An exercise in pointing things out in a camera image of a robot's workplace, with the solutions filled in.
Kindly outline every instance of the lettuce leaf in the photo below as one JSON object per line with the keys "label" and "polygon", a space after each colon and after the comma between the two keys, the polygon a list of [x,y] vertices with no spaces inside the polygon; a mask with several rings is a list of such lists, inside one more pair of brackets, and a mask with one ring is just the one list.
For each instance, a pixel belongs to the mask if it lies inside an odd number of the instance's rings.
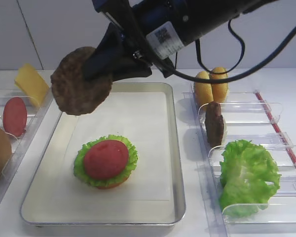
{"label": "lettuce leaf", "polygon": [[[84,166],[83,166],[83,159],[87,152],[90,150],[91,147],[102,142],[104,140],[117,140],[121,141],[125,144],[128,149],[128,162],[124,170],[116,175],[115,177],[108,179],[108,180],[96,180],[91,178],[85,173]],[[123,136],[115,136],[115,135],[108,135],[107,137],[100,137],[96,141],[88,142],[87,144],[82,145],[82,149],[78,151],[78,155],[74,160],[74,176],[80,179],[82,182],[92,186],[92,187],[107,187],[111,184],[117,184],[130,176],[131,172],[136,169],[138,160],[138,153],[136,151],[136,147],[126,138]]]}
{"label": "lettuce leaf", "polygon": [[[222,155],[223,191],[219,199],[222,209],[237,203],[268,203],[280,189],[278,166],[263,146],[246,140],[229,142]],[[261,205],[241,205],[224,213],[245,217],[258,212],[258,208],[262,209]]]}

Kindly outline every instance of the cheese slice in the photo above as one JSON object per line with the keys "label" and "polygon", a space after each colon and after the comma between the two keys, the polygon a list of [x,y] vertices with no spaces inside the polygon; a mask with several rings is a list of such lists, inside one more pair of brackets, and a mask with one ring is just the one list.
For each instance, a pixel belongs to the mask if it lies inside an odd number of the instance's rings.
{"label": "cheese slice", "polygon": [[44,79],[38,74],[31,64],[24,64],[19,68],[18,75],[14,79],[15,85],[30,97],[31,103],[39,108],[44,102],[49,90]]}

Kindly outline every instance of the tomato slice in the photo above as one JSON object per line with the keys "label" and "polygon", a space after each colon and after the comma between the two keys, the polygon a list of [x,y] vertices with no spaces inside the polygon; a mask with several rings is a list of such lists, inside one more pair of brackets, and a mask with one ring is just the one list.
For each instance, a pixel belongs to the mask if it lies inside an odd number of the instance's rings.
{"label": "tomato slice", "polygon": [[24,133],[27,116],[24,101],[20,97],[10,99],[3,111],[3,127],[5,131],[16,137],[21,136]]}
{"label": "tomato slice", "polygon": [[124,143],[105,140],[87,152],[83,159],[84,170],[93,179],[107,180],[123,171],[128,156],[128,149]]}

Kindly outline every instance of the clear plastic container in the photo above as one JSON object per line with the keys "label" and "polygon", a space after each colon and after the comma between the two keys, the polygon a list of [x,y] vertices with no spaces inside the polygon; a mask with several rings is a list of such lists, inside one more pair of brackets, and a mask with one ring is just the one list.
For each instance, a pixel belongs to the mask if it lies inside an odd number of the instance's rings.
{"label": "clear plastic container", "polygon": [[[229,93],[221,103],[226,133],[222,145],[212,148],[207,142],[205,112],[196,103],[194,93],[190,99],[202,151],[200,183],[211,237],[227,237],[231,229],[238,231],[237,227],[244,229],[244,225],[248,225],[245,227],[248,233],[249,226],[257,224],[285,225],[286,228],[296,224],[296,144],[292,144],[288,134],[277,125],[282,105],[268,103],[258,91]],[[238,203],[222,210],[219,204],[222,153],[228,142],[241,139],[262,145],[270,152],[281,174],[280,189],[268,203]],[[253,214],[235,215],[246,211]]]}
{"label": "clear plastic container", "polygon": [[30,103],[29,97],[25,96],[22,91],[0,90],[0,128],[2,130],[4,130],[2,123],[3,110],[8,100],[13,97],[20,97],[24,101],[28,116],[25,133],[18,138],[8,134],[11,141],[12,156],[1,172],[0,203],[53,99],[51,90],[49,90],[44,103],[37,109]]}

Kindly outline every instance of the red strip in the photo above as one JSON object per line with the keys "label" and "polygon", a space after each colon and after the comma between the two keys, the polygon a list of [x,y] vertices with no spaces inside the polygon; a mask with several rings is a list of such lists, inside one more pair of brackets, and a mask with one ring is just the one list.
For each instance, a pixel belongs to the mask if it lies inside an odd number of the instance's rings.
{"label": "red strip", "polygon": [[[256,97],[257,97],[258,100],[263,100],[263,98],[262,98],[262,96],[261,96],[261,94],[259,92],[256,92],[255,95],[256,95]],[[272,121],[273,120],[273,116],[272,116],[271,112],[268,111],[268,109],[266,108],[266,105],[264,105],[264,109],[265,109],[265,113],[266,113],[268,119],[270,121]],[[275,132],[277,132],[277,133],[281,133],[282,132],[281,129],[280,129],[280,127],[277,125],[277,123],[273,123],[272,126],[273,126]],[[292,151],[292,149],[289,147],[289,148],[286,148],[286,151],[287,151],[288,155],[290,156],[293,164],[295,164],[296,163],[296,156],[295,156],[294,152]]]}

